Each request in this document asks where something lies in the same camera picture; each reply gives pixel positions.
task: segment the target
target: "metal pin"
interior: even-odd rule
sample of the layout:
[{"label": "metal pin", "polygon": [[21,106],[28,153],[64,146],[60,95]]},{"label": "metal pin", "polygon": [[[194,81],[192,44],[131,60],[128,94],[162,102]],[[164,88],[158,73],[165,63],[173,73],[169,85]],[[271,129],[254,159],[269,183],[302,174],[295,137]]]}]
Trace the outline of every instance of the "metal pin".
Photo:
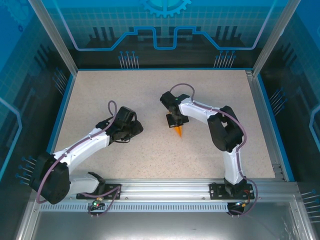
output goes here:
[{"label": "metal pin", "polygon": [[29,160],[33,160],[33,161],[35,161],[35,162],[37,161],[37,160],[34,159],[32,156],[29,156],[28,159],[29,159]]},{"label": "metal pin", "polygon": [[214,60],[214,64],[213,64],[213,68],[215,68],[215,67],[216,67],[216,63],[217,63],[218,57],[219,57],[218,55],[216,55],[216,56],[215,56],[215,60]]},{"label": "metal pin", "polygon": [[29,185],[29,183],[24,182],[23,180],[20,180],[20,184],[26,184]]},{"label": "metal pin", "polygon": [[221,61],[220,61],[220,64],[219,64],[219,68],[221,67],[221,63],[222,63],[222,60],[225,58],[225,56],[221,56]]},{"label": "metal pin", "polygon": [[132,64],[132,69],[134,69],[134,62],[132,61],[132,56],[130,56],[131,64]]},{"label": "metal pin", "polygon": [[225,61],[224,68],[227,68],[227,64],[228,64],[228,61],[229,61],[230,56],[228,55],[228,56],[226,56],[226,58],[227,58],[227,60]]},{"label": "metal pin", "polygon": [[307,195],[307,194],[316,194],[316,190],[312,189],[312,191],[309,191],[309,192],[306,192],[306,193],[302,193],[301,196]]},{"label": "metal pin", "polygon": [[31,175],[30,175],[30,174],[28,174],[28,173],[26,173],[25,171],[22,173],[22,175],[23,175],[23,176],[28,176],[28,177],[30,177],[30,178],[31,178]]},{"label": "metal pin", "polygon": [[33,166],[31,166],[29,163],[26,163],[25,166],[26,166],[27,168],[35,169],[35,168],[34,168]]},{"label": "metal pin", "polygon": [[274,97],[274,96],[277,96],[277,93],[279,92],[279,89],[275,90],[274,94],[269,98],[269,101],[271,101],[271,99]]},{"label": "metal pin", "polygon": [[222,54],[223,52],[224,52],[224,51],[222,51],[222,50],[220,51],[220,55],[219,55],[218,62],[217,62],[217,65],[216,65],[217,67],[218,67],[218,64],[219,64],[219,61],[220,61],[221,54]]},{"label": "metal pin", "polygon": [[135,59],[136,59],[136,64],[137,64],[138,69],[139,69],[139,57],[138,57],[138,56],[135,56]]},{"label": "metal pin", "polygon": [[227,59],[227,55],[228,55],[229,51],[225,51],[225,56],[224,56],[224,60],[223,60],[223,63],[222,63],[222,67],[224,67],[224,64],[225,64],[225,61]]},{"label": "metal pin", "polygon": [[57,84],[55,84],[54,86],[55,86],[55,88],[56,88],[56,89],[58,89],[59,93],[61,93],[61,95],[63,96],[63,95],[64,95],[64,93],[60,90],[60,88],[58,87],[58,85],[57,85]]},{"label": "metal pin", "polygon": [[228,62],[228,67],[229,67],[229,64],[231,63],[231,59],[232,59],[232,57],[233,57],[233,55],[234,55],[235,52],[236,52],[235,50],[233,50],[233,51],[231,52],[231,57],[230,57],[229,62]]},{"label": "metal pin", "polygon": [[276,96],[278,96],[277,94],[280,94],[283,90],[284,90],[283,86],[280,89],[277,89],[275,93],[270,97],[269,101],[272,101]]},{"label": "metal pin", "polygon": [[134,66],[135,68],[137,68],[137,64],[136,64],[136,58],[135,58],[135,51],[131,51],[132,55],[133,55],[133,61],[134,61]]},{"label": "metal pin", "polygon": [[306,209],[313,209],[313,208],[317,208],[317,207],[320,207],[320,205],[316,205],[316,206],[308,206],[308,207],[306,207]]},{"label": "metal pin", "polygon": [[280,100],[282,100],[282,98],[281,94],[279,93],[279,95],[273,100],[273,102],[271,102],[271,107],[273,108],[273,106],[277,104]]},{"label": "metal pin", "polygon": [[278,110],[281,111],[282,109],[284,109],[284,107],[285,107],[285,106],[284,106],[285,102],[286,102],[286,101],[280,103],[276,108],[274,108],[274,109],[273,109],[273,113],[275,114],[275,113],[278,112]]},{"label": "metal pin", "polygon": [[30,164],[32,164],[32,165],[36,165],[35,163],[27,160],[24,156],[21,158],[21,160],[22,160],[23,162],[28,162],[28,163],[30,163]]},{"label": "metal pin", "polygon": [[320,195],[314,195],[314,196],[305,197],[305,198],[302,198],[302,200],[312,199],[312,198],[316,198],[316,197],[320,197]]},{"label": "metal pin", "polygon": [[127,58],[128,58],[128,62],[129,62],[129,68],[131,68],[131,66],[130,66],[130,58],[129,58],[129,51],[125,51],[125,53],[126,53],[126,56],[127,56]]},{"label": "metal pin", "polygon": [[59,79],[55,79],[55,77],[52,77],[53,81],[55,81],[55,84],[58,85],[61,90],[64,92],[65,91],[65,88],[64,86],[62,86],[62,83],[60,83]]},{"label": "metal pin", "polygon": [[16,178],[21,178],[21,179],[24,179],[24,180],[27,180],[27,181],[30,181],[29,178],[26,178],[26,177],[23,177],[23,176],[20,176],[18,173],[15,174],[15,177]]},{"label": "metal pin", "polygon": [[68,79],[67,79],[66,76],[63,74],[62,70],[59,70],[58,68],[56,68],[56,70],[58,71],[58,73],[60,74],[60,76],[61,76],[66,82],[68,82]]},{"label": "metal pin", "polygon": [[314,203],[319,204],[319,203],[320,203],[319,198],[317,198],[317,199],[314,200],[314,201],[304,202],[304,204],[314,204]]},{"label": "metal pin", "polygon": [[282,104],[284,101],[280,100],[275,106],[272,106],[272,111],[275,111],[279,107],[280,104]]},{"label": "metal pin", "polygon": [[62,86],[60,84],[58,84],[58,82],[55,82],[55,87],[59,90],[59,92],[61,92],[63,94],[64,89],[62,88]]},{"label": "metal pin", "polygon": [[124,60],[124,56],[122,55],[124,52],[123,52],[123,51],[120,51],[119,53],[121,54],[121,59],[122,59],[123,67],[125,67],[125,60]]},{"label": "metal pin", "polygon": [[283,109],[285,109],[285,106],[282,106],[282,108],[280,108],[280,110],[279,110],[279,111],[277,111],[277,112],[274,114],[274,116],[277,116],[277,115],[278,115],[278,113],[280,113]]},{"label": "metal pin", "polygon": [[124,56],[123,58],[124,58],[124,60],[125,60],[126,69],[129,69],[129,67],[128,67],[128,62],[127,62],[127,56]]},{"label": "metal pin", "polygon": [[237,56],[233,56],[232,57],[232,61],[231,61],[231,64],[230,64],[230,68],[232,67],[232,65],[234,64],[234,61],[235,61],[235,58],[236,58]]},{"label": "metal pin", "polygon": [[275,111],[277,111],[277,110],[278,110],[283,104],[285,104],[286,102],[288,102],[288,98],[286,98],[286,99],[283,101],[283,103],[277,107],[277,109],[276,109]]},{"label": "metal pin", "polygon": [[121,56],[118,56],[118,59],[119,59],[119,62],[120,62],[121,69],[124,69],[124,68],[122,67]]},{"label": "metal pin", "polygon": [[32,173],[32,171],[30,171],[29,169],[24,168],[24,167],[23,167],[23,166],[21,166],[21,165],[19,165],[19,166],[18,166],[18,168],[19,168],[19,169],[26,170],[26,171],[28,171],[28,172]]},{"label": "metal pin", "polygon": [[54,72],[54,75],[64,87],[67,87],[66,82],[63,80],[63,78],[60,78],[60,76],[58,76],[57,72]]},{"label": "metal pin", "polygon": [[319,213],[320,211],[318,210],[318,211],[307,211],[306,213],[307,214],[313,214],[313,213]]}]

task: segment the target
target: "gear graphic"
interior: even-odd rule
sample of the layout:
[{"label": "gear graphic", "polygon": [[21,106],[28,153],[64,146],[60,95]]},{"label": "gear graphic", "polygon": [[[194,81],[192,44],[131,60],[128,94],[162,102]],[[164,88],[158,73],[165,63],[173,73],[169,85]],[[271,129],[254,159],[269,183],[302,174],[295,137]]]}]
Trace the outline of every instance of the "gear graphic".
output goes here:
[{"label": "gear graphic", "polygon": [[2,4],[7,7],[11,17],[23,26],[30,13],[28,0],[2,0]]},{"label": "gear graphic", "polygon": [[150,14],[166,18],[168,15],[173,17],[174,14],[180,14],[181,10],[186,10],[191,0],[140,0],[140,3],[144,6],[144,10],[149,10]]}]

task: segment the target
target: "enclosure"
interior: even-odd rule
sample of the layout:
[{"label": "enclosure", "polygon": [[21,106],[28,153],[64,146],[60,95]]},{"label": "enclosure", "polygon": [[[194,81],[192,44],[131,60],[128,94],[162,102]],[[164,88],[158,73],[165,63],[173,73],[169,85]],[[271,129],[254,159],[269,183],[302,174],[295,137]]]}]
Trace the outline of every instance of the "enclosure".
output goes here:
[{"label": "enclosure", "polygon": [[[319,2],[0,3],[1,239],[318,239]],[[231,217],[235,201],[211,199],[225,166],[208,127],[190,118],[181,138],[168,127],[159,99],[179,83],[200,103],[232,107],[245,128],[250,214]],[[37,203],[26,162],[86,136],[111,116],[110,100],[143,132],[74,172],[121,185],[119,199],[99,219],[75,194]]]}]

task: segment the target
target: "blue border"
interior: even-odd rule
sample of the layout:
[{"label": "blue border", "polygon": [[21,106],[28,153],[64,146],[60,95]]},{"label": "blue border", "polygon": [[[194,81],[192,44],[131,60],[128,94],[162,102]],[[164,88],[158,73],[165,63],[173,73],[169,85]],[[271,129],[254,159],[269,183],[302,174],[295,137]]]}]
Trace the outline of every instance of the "blue border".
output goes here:
[{"label": "blue border", "polygon": [[148,70],[252,70],[251,67],[244,68],[214,68],[214,67],[192,67],[192,68],[129,68],[129,69],[119,69],[119,68],[80,68],[79,71],[148,71]]},{"label": "blue border", "polygon": [[314,121],[315,121],[315,115],[317,114],[317,112],[320,111],[320,104],[318,104],[312,111],[311,111],[311,116],[310,116],[310,122],[309,122],[309,129],[310,129],[310,132],[312,134],[312,137],[314,139],[314,142],[320,152],[320,141],[319,141],[319,138],[316,134],[316,131],[314,129]]},{"label": "blue border", "polygon": [[174,28],[174,31],[173,31],[173,46],[170,46],[170,47],[159,47],[158,44],[157,44],[157,31],[156,29],[153,27],[153,26],[134,26],[133,27],[133,31],[131,32],[125,32],[124,34],[121,35],[121,37],[112,45],[112,47],[105,47],[105,48],[79,48],[77,43],[76,43],[76,40],[75,38],[73,37],[72,33],[71,33],[71,30],[58,6],[58,3],[56,0],[53,0],[53,4],[55,5],[56,7],[56,10],[62,20],[62,23],[65,27],[65,30],[67,31],[71,41],[72,41],[72,44],[74,46],[74,48],[76,50],[78,50],[79,52],[94,52],[94,51],[113,51],[121,42],[124,38],[126,38],[126,36],[135,36],[135,35],[138,35],[138,31],[139,30],[151,30],[152,31],[152,35],[153,35],[153,47],[154,49],[156,50],[174,50],[176,49],[177,47],[177,41],[178,41],[178,30],[192,30],[192,34],[193,35],[203,35],[205,38],[207,38],[207,40],[213,45],[215,46],[216,49],[218,50],[253,50],[256,48],[259,40],[260,40],[260,37],[269,21],[269,18],[273,12],[273,9],[275,8],[276,4],[277,4],[277,1],[278,0],[274,0],[273,1],[273,4],[271,5],[270,7],[270,10],[267,14],[267,16],[265,17],[265,20],[261,26],[261,29],[253,43],[253,46],[252,47],[221,47],[219,46],[211,37],[210,35],[206,32],[206,31],[198,31],[197,30],[197,26],[193,26],[193,25],[190,25],[190,26],[177,26]]},{"label": "blue border", "polygon": [[13,114],[15,114],[17,122],[18,122],[18,126],[19,126],[18,130],[15,133],[15,136],[14,136],[14,139],[13,139],[13,141],[11,143],[9,151],[8,151],[8,153],[7,153],[7,155],[6,155],[5,159],[4,159],[4,162],[3,162],[3,165],[1,167],[1,170],[0,170],[0,182],[1,182],[1,179],[4,176],[4,173],[5,173],[5,170],[6,170],[7,166],[8,166],[9,160],[11,158],[11,155],[12,155],[14,149],[15,149],[15,146],[16,146],[17,141],[19,139],[20,133],[22,131],[22,120],[21,120],[20,112],[13,105],[10,105],[2,97],[0,97],[0,103],[5,105]]},{"label": "blue border", "polygon": [[257,78],[258,78],[258,81],[259,81],[259,84],[260,84],[260,87],[261,87],[261,91],[262,91],[262,94],[263,94],[263,98],[264,98],[266,107],[267,107],[268,112],[269,112],[269,116],[270,116],[270,119],[271,119],[272,127],[274,129],[275,137],[277,139],[277,142],[278,142],[278,145],[279,145],[279,148],[280,148],[280,152],[281,152],[283,163],[284,163],[284,167],[285,167],[284,170],[286,171],[286,173],[288,175],[288,178],[289,178],[288,180],[290,182],[294,182],[295,178],[294,178],[294,175],[292,173],[292,170],[291,170],[291,167],[290,167],[290,163],[289,163],[289,160],[288,160],[288,156],[286,154],[285,146],[284,146],[284,143],[282,142],[282,139],[281,139],[281,136],[280,136],[280,132],[279,132],[279,129],[278,129],[278,125],[277,125],[275,116],[274,116],[274,114],[272,112],[272,108],[271,108],[271,105],[270,105],[270,102],[269,102],[267,91],[265,89],[265,85],[264,85],[264,83],[262,81],[260,73],[258,74]]},{"label": "blue border", "polygon": [[70,100],[72,89],[74,88],[76,78],[71,74],[68,80],[68,84],[66,85],[65,92],[62,98],[62,102],[59,108],[58,115],[56,116],[56,120],[53,126],[52,134],[48,143],[48,147],[46,151],[52,154],[56,148],[56,144],[58,141],[59,133],[61,130],[62,123],[65,118],[65,114],[67,111],[68,103]]}]

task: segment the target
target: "grid pattern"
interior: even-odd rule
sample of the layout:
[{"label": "grid pattern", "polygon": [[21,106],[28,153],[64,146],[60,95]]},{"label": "grid pattern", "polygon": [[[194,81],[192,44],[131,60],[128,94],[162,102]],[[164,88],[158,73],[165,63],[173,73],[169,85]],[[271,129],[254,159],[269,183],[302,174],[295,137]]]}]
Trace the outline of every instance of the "grid pattern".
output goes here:
[{"label": "grid pattern", "polygon": [[295,74],[305,74],[320,102],[320,50],[296,13],[288,23],[277,48],[280,48],[281,45],[286,46],[288,43],[297,56],[297,60],[291,66],[291,71]]},{"label": "grid pattern", "polygon": [[[37,51],[42,51],[39,47],[45,38],[49,39],[48,35],[44,33],[45,30],[40,21],[34,16],[0,72],[0,96],[11,105],[24,83],[26,75],[38,76],[41,71],[34,56]],[[8,112],[9,110],[0,104],[0,128]]]},{"label": "grid pattern", "polygon": [[[91,40],[90,35],[94,36],[93,27],[98,29],[105,27],[108,38],[111,36],[109,27],[112,27],[114,36],[119,38],[125,32],[129,32],[130,27],[136,26],[161,27],[159,38],[170,37],[169,27],[176,26],[201,27],[202,31],[206,31],[211,37],[214,37],[217,33],[217,27],[221,26],[220,39],[223,37],[225,27],[229,26],[230,30],[226,36],[226,39],[229,39],[232,27],[237,26],[235,36],[241,34],[240,39],[244,45],[252,47],[269,10],[270,7],[266,6],[188,6],[186,10],[181,11],[181,14],[166,18],[156,17],[155,14],[150,14],[143,7],[63,8],[61,12],[80,48],[86,47]],[[283,7],[274,8],[260,38],[259,44],[261,46],[266,42],[282,10]],[[70,37],[57,10],[49,9],[48,11],[62,38],[68,47],[71,47]]]}]

